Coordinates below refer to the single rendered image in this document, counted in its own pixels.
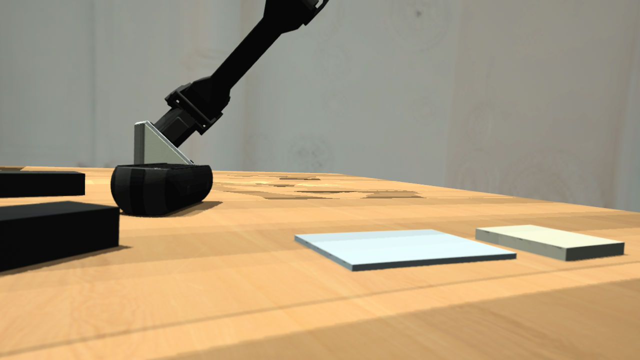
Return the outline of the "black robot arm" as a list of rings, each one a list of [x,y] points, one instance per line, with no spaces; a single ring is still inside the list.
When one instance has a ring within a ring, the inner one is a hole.
[[[306,26],[328,1],[323,0],[317,8],[319,0],[266,0],[263,18],[213,75],[180,85],[166,96],[171,109],[154,127],[176,148],[196,130],[202,136],[223,115],[234,85],[276,39]]]

